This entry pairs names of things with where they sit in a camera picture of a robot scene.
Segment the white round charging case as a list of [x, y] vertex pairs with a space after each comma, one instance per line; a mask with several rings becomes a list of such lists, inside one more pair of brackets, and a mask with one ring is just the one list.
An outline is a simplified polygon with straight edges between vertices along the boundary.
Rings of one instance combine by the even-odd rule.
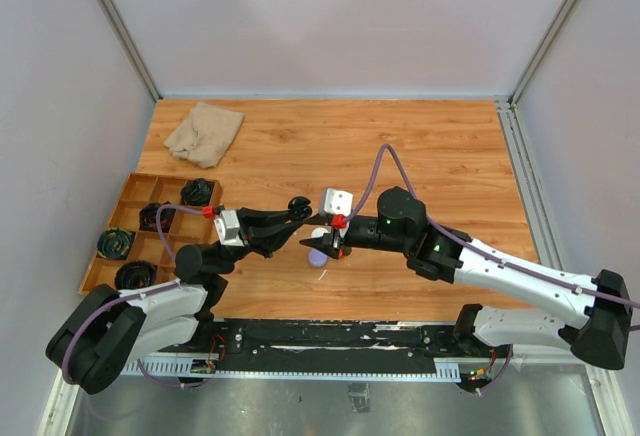
[[317, 227], [315, 228], [312, 233], [311, 233], [311, 237], [312, 238], [318, 238], [318, 237], [322, 237], [323, 235], [330, 233], [331, 230], [328, 229], [327, 227]]

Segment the purple round charging case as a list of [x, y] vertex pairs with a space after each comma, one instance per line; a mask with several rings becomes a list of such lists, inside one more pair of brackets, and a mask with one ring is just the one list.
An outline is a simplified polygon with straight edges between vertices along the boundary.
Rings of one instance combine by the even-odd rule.
[[311, 250], [308, 254], [308, 263], [315, 268], [324, 267], [329, 261], [329, 257], [318, 250]]

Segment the black round charging case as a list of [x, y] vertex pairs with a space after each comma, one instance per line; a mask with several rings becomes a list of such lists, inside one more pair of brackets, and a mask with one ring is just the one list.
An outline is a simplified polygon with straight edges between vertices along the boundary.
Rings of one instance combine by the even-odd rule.
[[288, 203], [288, 217], [291, 221], [303, 221], [313, 215], [311, 201], [304, 196], [296, 196]]

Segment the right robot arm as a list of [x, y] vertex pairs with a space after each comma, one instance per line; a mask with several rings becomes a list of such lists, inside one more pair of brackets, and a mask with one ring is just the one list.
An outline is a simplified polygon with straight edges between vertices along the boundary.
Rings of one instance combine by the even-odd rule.
[[290, 202], [305, 223], [328, 229], [303, 245], [333, 259], [353, 248], [398, 252], [428, 280], [478, 286], [529, 304], [527, 310], [464, 306], [452, 333], [463, 355], [487, 346], [538, 345], [568, 350], [599, 368], [624, 368], [633, 304], [620, 274], [570, 273], [506, 254], [438, 225], [425, 204], [400, 187], [378, 197], [374, 216], [353, 214], [351, 202], [351, 194], [334, 189], [325, 191], [317, 211], [304, 198]]

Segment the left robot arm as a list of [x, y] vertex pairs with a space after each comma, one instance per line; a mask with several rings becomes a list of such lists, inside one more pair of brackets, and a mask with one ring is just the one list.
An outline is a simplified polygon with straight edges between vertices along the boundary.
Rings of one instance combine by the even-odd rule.
[[214, 339], [212, 308], [226, 275], [251, 253], [271, 257], [312, 214], [306, 198], [283, 211], [206, 208], [217, 240], [181, 247], [174, 279], [147, 288], [116, 291], [99, 285], [80, 302], [46, 346], [63, 379], [90, 395], [110, 386], [131, 362], [172, 345], [200, 352]]

